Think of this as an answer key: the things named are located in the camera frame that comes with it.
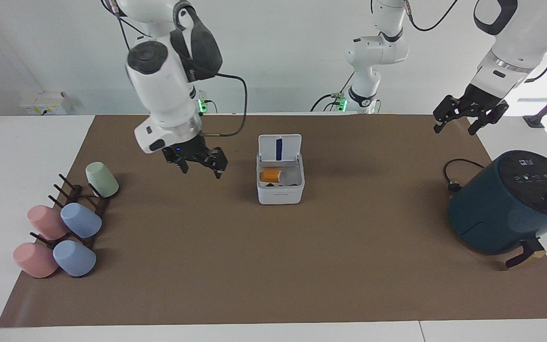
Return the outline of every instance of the pink cup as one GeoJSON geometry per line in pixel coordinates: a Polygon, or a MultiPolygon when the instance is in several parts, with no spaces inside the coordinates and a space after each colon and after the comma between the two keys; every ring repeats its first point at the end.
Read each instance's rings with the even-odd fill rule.
{"type": "Polygon", "coordinates": [[[52,250],[44,245],[26,242],[14,249],[12,255],[21,270],[31,277],[44,278],[58,269],[52,250]]]}
{"type": "Polygon", "coordinates": [[[60,214],[47,206],[34,206],[27,213],[27,219],[44,238],[54,241],[69,232],[60,214]]]}

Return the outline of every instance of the blue strip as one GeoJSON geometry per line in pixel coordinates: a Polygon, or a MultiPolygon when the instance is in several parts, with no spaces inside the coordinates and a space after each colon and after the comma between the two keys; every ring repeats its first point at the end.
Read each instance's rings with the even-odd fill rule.
{"type": "Polygon", "coordinates": [[[275,159],[282,160],[282,139],[275,141],[275,159]]]}

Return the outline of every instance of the blue air fryer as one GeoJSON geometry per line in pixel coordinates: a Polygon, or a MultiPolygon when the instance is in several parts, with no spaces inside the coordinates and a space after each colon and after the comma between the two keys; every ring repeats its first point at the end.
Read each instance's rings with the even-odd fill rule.
{"type": "Polygon", "coordinates": [[[545,250],[547,232],[547,158],[527,151],[502,154],[482,169],[449,203],[449,220],[467,245],[491,255],[523,246],[507,267],[545,250]]]}

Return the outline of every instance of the white table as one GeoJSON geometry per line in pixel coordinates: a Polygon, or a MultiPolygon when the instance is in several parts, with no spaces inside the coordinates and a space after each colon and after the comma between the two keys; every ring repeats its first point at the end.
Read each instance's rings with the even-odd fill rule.
{"type": "MultiPolygon", "coordinates": [[[[93,118],[0,117],[0,314],[19,274],[11,252],[34,240],[26,212],[51,205],[47,196],[57,195],[52,184],[61,185],[57,175],[68,173],[93,118]]],[[[492,159],[511,149],[547,156],[545,131],[527,128],[519,117],[506,117],[478,135],[492,159]]],[[[547,248],[547,234],[541,241],[547,248]]],[[[0,340],[45,341],[54,334],[61,341],[540,342],[547,340],[547,320],[21,328],[0,329],[0,340]]]]}

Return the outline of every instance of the white wall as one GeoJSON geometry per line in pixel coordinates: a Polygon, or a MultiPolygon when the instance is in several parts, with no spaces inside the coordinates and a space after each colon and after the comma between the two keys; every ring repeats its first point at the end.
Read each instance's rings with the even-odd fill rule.
{"type": "MultiPolygon", "coordinates": [[[[408,59],[380,67],[383,112],[427,113],[448,93],[461,95],[493,43],[472,21],[475,2],[458,2],[432,32],[406,23],[408,59]]],[[[368,0],[192,3],[219,43],[221,71],[246,79],[252,112],[304,111],[321,95],[338,91],[352,71],[345,48],[376,32],[368,0]]],[[[415,20],[430,26],[449,4],[414,0],[415,20]]],[[[65,91],[78,114],[145,113],[124,72],[117,21],[98,0],[0,0],[0,37],[38,87],[65,91]]],[[[0,114],[19,114],[19,92],[27,85],[8,64],[0,58],[0,114]]],[[[239,82],[207,80],[199,87],[221,111],[241,110],[239,82]]]]}

